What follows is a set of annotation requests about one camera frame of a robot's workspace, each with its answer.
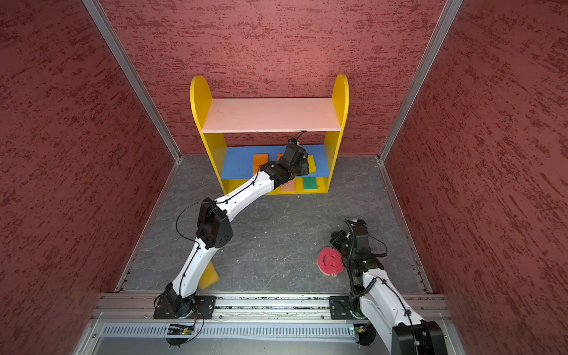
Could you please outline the small yellow square sponge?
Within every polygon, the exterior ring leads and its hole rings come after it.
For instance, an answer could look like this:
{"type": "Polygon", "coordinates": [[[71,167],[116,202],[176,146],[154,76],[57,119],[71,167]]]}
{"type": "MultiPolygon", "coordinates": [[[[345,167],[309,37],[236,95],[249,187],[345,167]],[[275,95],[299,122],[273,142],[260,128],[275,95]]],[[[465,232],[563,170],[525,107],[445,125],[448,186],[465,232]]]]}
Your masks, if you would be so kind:
{"type": "Polygon", "coordinates": [[[308,164],[309,164],[309,173],[314,174],[317,171],[317,166],[313,155],[309,155],[308,164]]]}

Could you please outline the green sponge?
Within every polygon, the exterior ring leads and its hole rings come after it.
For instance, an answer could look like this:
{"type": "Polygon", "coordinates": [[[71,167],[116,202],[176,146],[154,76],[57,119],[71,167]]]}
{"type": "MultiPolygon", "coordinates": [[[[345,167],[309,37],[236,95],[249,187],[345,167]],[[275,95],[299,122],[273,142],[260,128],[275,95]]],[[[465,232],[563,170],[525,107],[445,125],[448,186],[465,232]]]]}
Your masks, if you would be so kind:
{"type": "Polygon", "coordinates": [[[316,191],[318,190],[317,179],[314,177],[305,177],[303,179],[303,190],[304,191],[316,191]]]}

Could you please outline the salmon pink sponge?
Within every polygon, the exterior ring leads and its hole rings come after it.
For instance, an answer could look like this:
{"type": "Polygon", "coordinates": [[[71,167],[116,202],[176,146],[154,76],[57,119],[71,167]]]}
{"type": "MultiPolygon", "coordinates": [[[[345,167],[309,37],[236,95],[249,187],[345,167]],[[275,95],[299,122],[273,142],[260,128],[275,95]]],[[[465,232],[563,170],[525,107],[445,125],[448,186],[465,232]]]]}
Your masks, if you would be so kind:
{"type": "Polygon", "coordinates": [[[281,187],[280,190],[282,193],[294,193],[296,191],[296,183],[295,180],[290,180],[287,183],[284,183],[281,187]]]}

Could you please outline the pink round smiley sponge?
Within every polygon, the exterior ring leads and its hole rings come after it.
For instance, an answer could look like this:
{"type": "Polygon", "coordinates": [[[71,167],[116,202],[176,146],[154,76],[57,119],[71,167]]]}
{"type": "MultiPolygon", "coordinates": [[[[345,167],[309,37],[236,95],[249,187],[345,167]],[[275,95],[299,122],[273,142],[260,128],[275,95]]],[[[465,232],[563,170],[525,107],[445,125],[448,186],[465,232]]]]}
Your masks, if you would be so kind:
{"type": "Polygon", "coordinates": [[[345,269],[342,254],[333,247],[326,247],[319,253],[317,265],[328,276],[338,276],[345,269]]]}

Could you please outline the large yellow sponge front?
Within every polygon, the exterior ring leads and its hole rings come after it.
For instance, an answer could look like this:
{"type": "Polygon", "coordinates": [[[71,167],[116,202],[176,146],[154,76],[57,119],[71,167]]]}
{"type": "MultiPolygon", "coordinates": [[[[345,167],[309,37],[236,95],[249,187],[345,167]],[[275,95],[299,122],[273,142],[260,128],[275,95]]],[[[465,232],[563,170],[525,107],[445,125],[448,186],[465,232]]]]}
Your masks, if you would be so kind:
{"type": "Polygon", "coordinates": [[[217,281],[219,281],[219,275],[213,263],[209,261],[207,267],[204,270],[204,273],[201,276],[201,279],[198,282],[198,287],[201,290],[205,290],[214,285],[217,281]]]}

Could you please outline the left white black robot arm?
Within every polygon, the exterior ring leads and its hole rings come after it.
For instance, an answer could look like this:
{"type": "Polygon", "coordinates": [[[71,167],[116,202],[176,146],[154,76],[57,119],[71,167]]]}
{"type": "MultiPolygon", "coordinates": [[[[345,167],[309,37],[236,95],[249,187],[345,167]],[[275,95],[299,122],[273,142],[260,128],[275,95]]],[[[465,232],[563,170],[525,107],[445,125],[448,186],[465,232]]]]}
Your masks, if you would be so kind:
{"type": "Polygon", "coordinates": [[[288,140],[278,161],[269,161],[234,191],[216,200],[201,202],[197,231],[190,256],[177,277],[155,299],[155,319],[186,319],[197,314],[194,297],[213,256],[233,236],[231,222],[263,195],[300,176],[309,174],[309,154],[297,139],[288,140]]]}

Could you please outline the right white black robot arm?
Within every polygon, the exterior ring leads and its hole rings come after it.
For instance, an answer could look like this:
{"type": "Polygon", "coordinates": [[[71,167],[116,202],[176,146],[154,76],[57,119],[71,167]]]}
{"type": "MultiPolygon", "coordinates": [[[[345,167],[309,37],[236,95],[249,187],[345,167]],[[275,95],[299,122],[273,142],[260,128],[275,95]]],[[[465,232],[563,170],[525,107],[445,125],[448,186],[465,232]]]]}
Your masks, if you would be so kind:
{"type": "Polygon", "coordinates": [[[414,311],[390,281],[380,259],[388,249],[371,250],[364,220],[345,219],[347,229],[331,234],[333,250],[349,281],[346,296],[329,297],[331,318],[353,320],[356,342],[370,346],[379,337],[390,354],[447,354],[445,334],[414,311]]]}

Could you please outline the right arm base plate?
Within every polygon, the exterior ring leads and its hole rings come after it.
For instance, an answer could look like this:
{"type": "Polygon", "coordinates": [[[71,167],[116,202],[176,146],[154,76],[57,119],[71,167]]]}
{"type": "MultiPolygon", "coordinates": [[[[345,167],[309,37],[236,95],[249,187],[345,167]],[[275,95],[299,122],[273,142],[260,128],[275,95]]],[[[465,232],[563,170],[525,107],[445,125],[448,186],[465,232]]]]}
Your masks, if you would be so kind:
{"type": "Polygon", "coordinates": [[[331,296],[329,300],[329,311],[333,320],[353,320],[351,298],[349,296],[331,296]]]}

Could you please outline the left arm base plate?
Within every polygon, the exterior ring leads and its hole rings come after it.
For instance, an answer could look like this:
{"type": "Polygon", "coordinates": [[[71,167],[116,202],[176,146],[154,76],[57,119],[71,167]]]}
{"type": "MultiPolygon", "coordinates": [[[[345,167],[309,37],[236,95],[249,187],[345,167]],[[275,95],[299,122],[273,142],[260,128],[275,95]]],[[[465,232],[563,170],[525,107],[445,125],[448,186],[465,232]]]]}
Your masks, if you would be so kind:
{"type": "Polygon", "coordinates": [[[160,294],[154,302],[153,318],[157,320],[189,320],[195,318],[209,320],[212,318],[216,300],[217,297],[215,296],[181,299],[160,294]]]}

